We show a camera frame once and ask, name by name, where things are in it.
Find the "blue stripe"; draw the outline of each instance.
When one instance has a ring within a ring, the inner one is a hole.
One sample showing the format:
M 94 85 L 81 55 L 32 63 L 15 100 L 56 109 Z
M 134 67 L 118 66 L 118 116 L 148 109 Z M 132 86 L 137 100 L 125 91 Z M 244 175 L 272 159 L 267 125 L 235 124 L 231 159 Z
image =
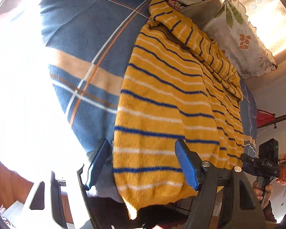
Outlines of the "blue stripe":
M 156 167 L 143 167 L 143 168 L 113 168 L 114 173 L 140 173 L 140 172 L 153 172 L 153 171 L 174 171 L 182 172 L 181 168 L 174 168 L 170 166 L 156 166 Z
M 212 45 L 210 44 L 210 48 L 209 48 L 209 54 L 212 56 L 212 54 L 211 54 L 211 47 L 212 47 Z M 213 64 L 213 62 L 214 62 L 214 57 L 212 56 L 212 61 L 211 61 L 211 63 L 210 63 L 210 66 Z
M 152 132 L 152 131 L 143 131 L 143 130 L 127 128 L 127 127 L 122 127 L 122 126 L 115 126 L 114 130 L 123 131 L 126 133 L 132 133 L 132 134 L 139 134 L 139 135 L 149 136 L 149 137 L 158 137 L 158 138 L 167 138 L 167 139 L 185 139 L 185 141 L 187 143 L 219 145 L 219 141 L 216 141 L 216 140 L 186 139 L 184 137 L 184 135 L 177 135 L 177 134 L 171 134 L 171 133 L 159 133 L 159 132 Z
M 165 62 L 163 59 L 160 59 L 154 52 L 151 52 L 151 51 L 147 50 L 146 48 L 144 48 L 142 46 L 135 45 L 134 47 L 139 48 L 141 50 L 144 50 L 145 52 L 148 52 L 149 54 L 153 55 L 156 59 L 158 59 L 160 62 L 162 62 L 166 66 L 170 67 L 171 69 L 174 69 L 174 70 L 178 71 L 182 75 L 189 76 L 189 77 L 202 77 L 202 75 L 200 75 L 200 74 L 188 74 L 188 73 L 182 72 L 181 70 L 177 69 L 176 67 L 171 66 L 170 64 Z
M 201 43 L 202 43 L 203 39 L 204 39 L 204 37 L 202 37 L 202 39 L 201 39 L 201 41 L 200 41 L 200 43 L 199 43 L 199 48 L 200 48 L 199 56 L 202 55 Z
M 150 8 L 151 6 L 154 6 L 154 5 L 160 4 L 160 3 L 164 3 L 164 2 L 165 2 L 165 1 L 155 2 L 155 3 L 151 4 L 151 5 L 149 5 L 149 7 L 148 7 L 148 8 Z
M 241 123 L 240 119 L 237 118 L 237 117 L 235 117 L 233 114 L 231 114 L 230 111 L 227 109 L 227 107 L 226 107 L 216 96 L 212 95 L 207 88 L 206 88 L 206 90 L 208 91 L 208 93 L 210 94 L 210 96 L 214 97 L 217 101 L 220 102 L 220 104 L 221 104 L 222 106 L 224 106 L 224 107 L 226 108 L 227 112 L 228 112 L 234 119 L 238 120 L 238 121 Z
M 220 60 L 221 60 L 222 65 L 221 65 L 221 67 L 220 67 L 220 69 L 219 69 L 219 72 L 217 72 L 218 75 L 219 75 L 219 73 L 220 73 L 220 71 L 221 71 L 221 69 L 222 69 L 222 67 L 223 67 L 223 60 L 222 60 L 222 59 L 220 59 Z
M 160 13 L 160 14 L 157 14 L 157 15 L 154 16 L 153 20 L 156 21 L 156 18 L 157 18 L 158 16 L 169 15 L 169 14 L 171 14 L 172 12 L 173 12 L 173 11 L 162 12 L 162 13 Z
M 234 141 L 237 146 L 240 146 L 240 147 L 244 148 L 243 145 L 237 144 L 237 143 L 236 143 L 236 140 L 235 140 L 234 138 L 230 138 L 229 135 L 224 131 L 224 129 L 223 129 L 222 127 L 217 127 L 217 129 L 218 129 L 218 130 L 222 130 L 222 131 L 223 131 L 223 134 L 228 137 L 228 140 Z
M 160 77 L 158 77 L 158 76 L 156 76 L 156 75 L 150 73 L 149 71 L 147 71 L 147 70 L 145 70 L 145 69 L 142 69 L 142 68 L 140 68 L 140 67 L 137 67 L 136 65 L 134 65 L 134 64 L 132 64 L 132 63 L 130 63 L 129 66 L 131 66 L 131 67 L 133 67 L 133 68 L 135 68 L 135 69 L 137 69 L 137 70 L 139 70 L 139 71 L 145 73 L 146 75 L 149 75 L 149 76 L 151 76 L 151 77 L 154 77 L 155 79 L 157 79 L 159 82 L 161 82 L 161 83 L 163 83 L 163 84 L 167 84 L 167 85 L 169 85 L 169 86 L 172 86 L 173 88 L 177 89 L 178 91 L 180 91 L 180 92 L 182 92 L 182 93 L 184 93 L 184 94 L 188 94 L 188 95 L 202 94 L 202 95 L 205 95 L 205 96 L 207 97 L 207 94 L 206 94 L 205 92 L 201 91 L 201 90 L 198 90 L 198 91 L 184 91 L 184 90 L 178 88 L 177 86 L 173 85 L 172 83 L 169 83 L 169 82 L 167 82 L 167 81 L 164 81 L 164 80 L 162 80 Z
M 223 113 L 223 112 L 221 112 L 221 111 L 214 110 L 214 109 L 212 109 L 212 111 L 213 111 L 214 113 L 219 113 L 219 114 L 221 114 L 221 115 L 223 115 L 223 116 L 224 116 L 224 113 Z M 227 120 L 225 120 L 225 121 L 226 121 L 226 123 L 227 123 L 229 126 L 233 127 L 233 125 L 231 125 Z M 238 132 L 238 133 L 240 133 L 240 134 L 242 134 L 242 135 L 243 135 L 243 133 L 242 133 L 241 131 L 236 130 L 234 127 L 233 127 L 233 130 L 234 130 L 235 132 Z
M 171 50 L 171 49 L 168 49 L 168 48 L 166 48 L 165 47 L 165 45 L 161 42 L 161 40 L 159 40 L 158 38 L 156 38 L 156 37 L 153 37 L 153 36 L 150 36 L 150 35 L 147 35 L 147 34 L 145 34 L 145 33 L 140 33 L 140 34 L 143 34 L 144 36 L 146 36 L 146 37 L 148 37 L 148 38 L 152 38 L 152 39 L 155 39 L 155 40 L 157 40 L 167 51 L 169 51 L 169 52 L 172 52 L 172 53 L 174 53 L 175 55 L 177 55 L 180 59 L 182 59 L 183 61 L 187 61 L 187 62 L 192 62 L 192 63 L 196 63 L 196 64 L 199 64 L 198 62 L 195 62 L 194 60 L 191 60 L 191 59 L 184 59 L 184 58 L 182 58 L 178 53 L 176 53 L 175 51 L 173 51 L 173 50 Z
M 227 151 L 226 147 L 220 147 L 219 150 Z M 229 157 L 235 157 L 235 158 L 237 158 L 238 160 L 240 160 L 240 157 L 238 157 L 238 156 L 236 156 L 236 155 L 232 155 L 232 154 L 227 153 L 227 156 L 229 156 Z
M 181 22 L 181 21 L 177 21 L 177 22 L 172 26 L 170 32 L 174 31 L 175 27 L 177 27 L 180 22 Z
M 181 44 L 181 43 L 177 43 L 177 42 L 175 42 L 175 41 L 173 41 L 173 40 L 169 39 L 169 38 L 167 37 L 167 35 L 165 34 L 165 32 L 163 32 L 162 30 L 157 29 L 157 28 L 152 28 L 152 26 L 151 26 L 150 24 L 147 24 L 147 25 L 148 25 L 149 29 L 151 29 L 151 30 L 155 30 L 155 31 L 159 31 L 159 32 L 163 33 L 163 34 L 164 34 L 164 36 L 165 36 L 169 41 L 171 41 L 171 42 L 173 42 L 173 43 L 175 43 L 175 44 L 179 45 L 181 49 L 183 49 L 183 50 L 187 50 L 187 51 L 189 50 L 189 48 L 188 48 L 188 47 L 185 47 L 183 44 Z
M 229 126 L 233 127 L 233 125 L 231 125 L 229 122 L 227 122 L 227 120 L 226 120 L 226 123 L 227 123 Z M 239 130 L 236 130 L 234 127 L 233 127 L 233 130 L 234 130 L 235 132 L 239 132 L 241 135 L 244 135 L 244 133 L 242 133 L 242 132 L 239 131 Z
M 186 38 L 186 40 L 185 40 L 185 45 L 187 45 L 188 44 L 188 41 L 190 40 L 190 38 L 191 38 L 191 36 L 192 36 L 192 33 L 193 33 L 193 28 L 191 27 L 191 32 L 190 32 L 190 34 L 188 35 L 188 37 Z
M 221 115 L 224 115 L 224 113 L 221 112 L 221 111 L 218 111 L 218 110 L 215 110 L 215 109 L 212 109 L 212 111 L 213 111 L 214 113 L 219 113 L 219 114 L 221 114 Z
M 195 56 L 192 54 L 192 52 L 189 50 L 189 48 L 184 47 L 183 45 L 181 45 L 181 44 L 179 44 L 179 43 L 176 43 L 176 42 L 174 42 L 173 40 L 169 39 L 169 38 L 167 37 L 167 35 L 165 34 L 165 32 L 163 32 L 162 30 L 159 30 L 159 29 L 156 29 L 156 28 L 153 28 L 152 30 L 156 30 L 156 31 L 159 31 L 159 32 L 163 33 L 167 40 L 173 42 L 174 44 L 179 45 L 181 49 L 187 50 L 187 51 L 193 56 L 193 58 L 195 58 Z M 203 71 L 203 69 L 201 69 L 201 70 L 202 70 L 203 74 L 204 74 L 207 78 L 209 78 L 209 79 L 211 80 L 211 82 L 213 83 L 213 86 L 215 87 L 215 89 L 217 89 L 219 92 L 224 93 L 224 95 L 225 95 L 225 96 L 228 98 L 228 100 L 231 102 L 231 105 L 232 105 L 233 107 L 235 107 L 235 108 L 238 109 L 238 107 L 235 106 L 235 105 L 232 103 L 232 101 L 231 101 L 230 98 L 226 95 L 226 93 L 225 93 L 223 90 L 220 90 L 219 88 L 217 88 L 217 87 L 214 85 L 213 80 Z
M 139 99 L 141 101 L 149 102 L 149 103 L 155 104 L 157 106 L 168 107 L 168 108 L 175 108 L 175 109 L 177 109 L 180 112 L 180 114 L 183 114 L 183 115 L 185 115 L 187 117 L 205 117 L 205 118 L 214 119 L 214 116 L 210 115 L 210 114 L 203 114 L 203 113 L 188 114 L 188 113 L 185 113 L 185 112 L 181 111 L 176 105 L 163 103 L 163 102 L 157 102 L 157 101 L 151 100 L 149 98 L 145 98 L 145 97 L 142 97 L 140 95 L 137 95 L 137 94 L 135 94 L 135 93 L 133 93 L 133 92 L 127 90 L 127 89 L 122 89 L 121 93 L 131 95 L 132 97 L 137 98 L 137 99 Z

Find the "human hand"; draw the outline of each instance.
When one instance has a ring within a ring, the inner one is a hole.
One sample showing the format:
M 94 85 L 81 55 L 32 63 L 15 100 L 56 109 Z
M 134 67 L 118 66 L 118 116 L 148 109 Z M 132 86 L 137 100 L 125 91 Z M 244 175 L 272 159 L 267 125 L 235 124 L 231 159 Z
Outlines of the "human hand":
M 258 189 L 258 181 L 254 181 L 254 183 L 252 184 L 252 187 L 253 187 L 253 192 L 256 195 L 257 199 L 261 201 L 263 199 L 263 191 Z M 262 206 L 262 209 L 267 207 L 267 205 L 269 204 L 269 199 L 270 199 L 270 196 L 272 195 L 272 189 L 273 189 L 272 184 L 269 184 L 266 186 L 265 191 L 267 194 L 266 194 L 266 198 Z

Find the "red fabric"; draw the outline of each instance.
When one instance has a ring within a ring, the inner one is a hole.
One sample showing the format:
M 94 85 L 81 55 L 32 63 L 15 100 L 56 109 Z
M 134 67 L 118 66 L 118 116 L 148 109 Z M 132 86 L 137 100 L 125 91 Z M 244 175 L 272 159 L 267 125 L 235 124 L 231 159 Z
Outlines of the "red fabric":
M 272 122 L 274 121 L 274 119 L 275 115 L 273 115 L 272 113 L 260 109 L 257 110 L 257 127 L 261 127 L 269 122 Z

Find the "sweater sleeve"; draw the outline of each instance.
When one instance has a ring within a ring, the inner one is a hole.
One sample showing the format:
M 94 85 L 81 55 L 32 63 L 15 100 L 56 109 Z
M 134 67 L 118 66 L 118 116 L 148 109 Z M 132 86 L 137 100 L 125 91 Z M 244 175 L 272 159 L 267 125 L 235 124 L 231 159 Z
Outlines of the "sweater sleeve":
M 268 205 L 264 208 L 263 210 L 265 218 L 267 221 L 270 222 L 277 222 L 277 220 L 275 219 L 273 213 L 272 213 L 272 207 L 271 207 L 271 202 L 269 201 Z

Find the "blue clamp handle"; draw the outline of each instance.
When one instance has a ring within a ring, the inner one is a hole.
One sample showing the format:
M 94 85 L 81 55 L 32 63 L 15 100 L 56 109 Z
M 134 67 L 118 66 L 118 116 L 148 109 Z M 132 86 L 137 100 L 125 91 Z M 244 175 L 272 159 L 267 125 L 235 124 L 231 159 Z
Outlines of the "blue clamp handle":
M 182 139 L 175 142 L 175 154 L 180 163 L 186 182 L 194 190 L 201 189 L 204 174 L 202 173 L 202 160 L 196 152 L 190 151 Z

